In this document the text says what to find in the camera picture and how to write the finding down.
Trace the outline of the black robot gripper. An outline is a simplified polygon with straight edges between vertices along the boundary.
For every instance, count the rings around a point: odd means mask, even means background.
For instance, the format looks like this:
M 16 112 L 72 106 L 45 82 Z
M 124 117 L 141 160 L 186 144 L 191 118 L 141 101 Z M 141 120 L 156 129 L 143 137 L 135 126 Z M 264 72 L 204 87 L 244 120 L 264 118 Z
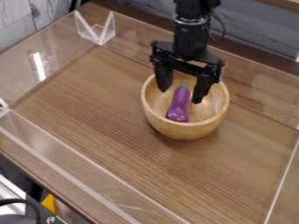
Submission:
M 198 77 L 191 102 L 202 103 L 214 83 L 220 82 L 223 59 L 212 54 L 207 44 L 211 38 L 211 18 L 175 19 L 172 42 L 152 40 L 150 61 L 156 85 L 164 93 L 174 84 L 174 71 Z

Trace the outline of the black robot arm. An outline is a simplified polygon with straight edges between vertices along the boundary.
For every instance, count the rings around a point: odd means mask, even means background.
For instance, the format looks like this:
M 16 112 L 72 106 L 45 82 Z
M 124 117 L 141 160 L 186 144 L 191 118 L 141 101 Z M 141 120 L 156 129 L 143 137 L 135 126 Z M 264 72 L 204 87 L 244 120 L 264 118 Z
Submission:
M 151 41 L 150 61 L 154 65 L 156 85 L 166 92 L 174 84 L 174 71 L 196 78 L 191 102 L 199 104 L 220 82 L 224 67 L 223 59 L 208 49 L 211 37 L 211 18 L 220 0 L 174 0 L 174 38 L 172 42 Z

